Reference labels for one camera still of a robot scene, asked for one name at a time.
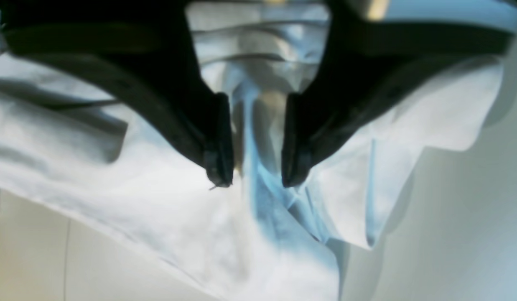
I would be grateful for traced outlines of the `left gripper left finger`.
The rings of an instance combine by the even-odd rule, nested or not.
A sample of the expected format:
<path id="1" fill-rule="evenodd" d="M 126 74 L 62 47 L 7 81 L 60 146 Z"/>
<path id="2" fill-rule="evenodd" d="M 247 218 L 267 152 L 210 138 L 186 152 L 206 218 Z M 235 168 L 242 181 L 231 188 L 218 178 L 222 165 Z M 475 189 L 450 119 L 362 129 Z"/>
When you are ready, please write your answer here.
<path id="1" fill-rule="evenodd" d="M 218 187 L 233 182 L 228 96 L 201 76 L 187 0 L 1 0 L 17 57 L 102 89 L 151 124 Z"/>

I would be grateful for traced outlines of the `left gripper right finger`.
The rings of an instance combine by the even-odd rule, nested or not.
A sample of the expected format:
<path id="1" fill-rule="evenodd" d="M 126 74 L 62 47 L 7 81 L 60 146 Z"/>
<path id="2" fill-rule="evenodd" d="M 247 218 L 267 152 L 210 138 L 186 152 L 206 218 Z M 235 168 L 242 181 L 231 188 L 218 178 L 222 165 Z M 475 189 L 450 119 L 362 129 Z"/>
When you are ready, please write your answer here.
<path id="1" fill-rule="evenodd" d="M 516 0 L 326 0 L 331 23 L 317 74 L 290 94 L 281 173 L 298 186 L 367 123 L 429 78 L 507 53 Z"/>

